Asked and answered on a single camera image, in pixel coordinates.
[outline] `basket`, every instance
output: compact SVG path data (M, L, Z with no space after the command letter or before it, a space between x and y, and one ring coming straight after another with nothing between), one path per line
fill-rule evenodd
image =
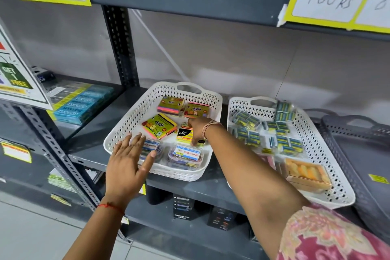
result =
M182 86L189 86L192 89L195 88L199 90L200 93L179 90L178 88ZM139 98L139 100L131 107L131 109L122 117L120 122L115 125L112 131L108 134L104 140L104 149L111 154L115 144L118 143L118 141L123 140L123 138L126 136L126 133L144 133L145 131L142 128L141 123L157 114L157 106L160 104L160 100L163 96L173 96L184 98L188 102L207 104L211 108L210 118L217 121L221 119L222 96L220 94L204 90L200 86L189 82L156 82ZM175 121L178 125L188 120L184 117L172 115L169 115L168 117ZM168 154L167 147L169 147L170 144L176 142L176 134L174 133L162 139L162 143L165 147L163 158L161 161L153 164L150 172L153 174L188 182L199 179L203 175L207 165L210 162L212 155L211 146L207 144L202 147L203 151L205 152L205 157L203 158L202 164L198 169L189 171L184 169L173 169L164 164Z
M229 115L244 110L245 112L258 117L261 120L272 121L275 119L275 108L252 105L254 100L269 101L276 106L277 100L258 96L254 98L234 97L229 101ZM355 193L335 160L321 134L310 120L309 116L300 108L297 108L296 116L292 124L292 130L302 141L308 161L323 165L332 181L333 187L323 193L310 193L301 191L301 193L311 202L319 203L329 209L336 209L349 206L355 202Z
M319 130L356 191L362 221L390 244L390 185L369 176L390 178L390 126L360 115L329 115Z

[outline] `floor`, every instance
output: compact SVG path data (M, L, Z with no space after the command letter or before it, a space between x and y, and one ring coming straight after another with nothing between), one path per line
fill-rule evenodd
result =
M0 192L0 258L61 260L85 223ZM143 244L117 241L111 260L180 260Z

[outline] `person's left hand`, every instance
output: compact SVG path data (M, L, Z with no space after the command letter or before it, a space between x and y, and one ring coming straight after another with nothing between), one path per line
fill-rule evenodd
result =
M145 183L157 154L156 151L150 152L138 169L138 160L146 137L139 133L130 143L131 137L130 133L115 145L106 170L104 201L123 211Z

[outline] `hand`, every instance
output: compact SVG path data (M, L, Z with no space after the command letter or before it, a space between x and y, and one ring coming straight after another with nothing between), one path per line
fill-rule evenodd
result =
M138 169L138 160L146 137L139 133L130 143L131 137L130 133L115 145L106 170L104 201L123 211L145 183L157 154L156 151L150 152Z
M203 128L206 124L208 124L212 119L207 117L197 117L197 118L190 118L188 120L188 125L193 128L192 133L192 146L196 146L198 144L198 141L200 139L203 139L202 132Z

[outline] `floral pattern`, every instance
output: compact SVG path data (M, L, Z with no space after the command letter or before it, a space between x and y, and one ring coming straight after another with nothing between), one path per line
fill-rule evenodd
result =
M389 260L390 247L341 215L312 204L286 224L277 260Z

